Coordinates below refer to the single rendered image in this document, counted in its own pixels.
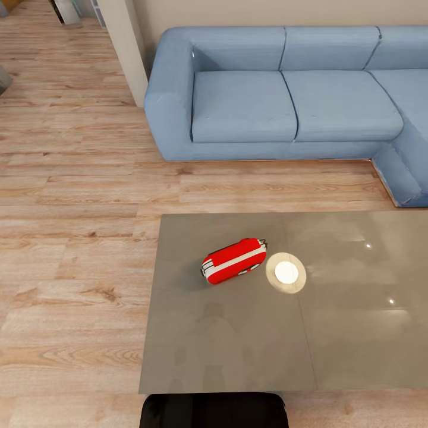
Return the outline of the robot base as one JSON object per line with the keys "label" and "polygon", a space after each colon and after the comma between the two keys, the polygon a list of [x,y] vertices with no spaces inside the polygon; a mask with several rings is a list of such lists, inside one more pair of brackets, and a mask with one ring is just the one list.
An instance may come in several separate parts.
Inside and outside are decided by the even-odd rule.
{"label": "robot base", "polygon": [[139,428],[289,428],[281,391],[146,394]]}

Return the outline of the radio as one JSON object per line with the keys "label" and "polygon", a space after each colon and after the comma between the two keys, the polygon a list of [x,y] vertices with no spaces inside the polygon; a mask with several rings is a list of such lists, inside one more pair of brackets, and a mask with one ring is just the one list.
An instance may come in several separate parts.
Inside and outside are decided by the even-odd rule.
{"label": "radio", "polygon": [[201,273],[211,284],[220,284],[237,275],[259,267],[266,258],[267,243],[257,238],[245,238],[224,249],[210,253],[204,259]]}

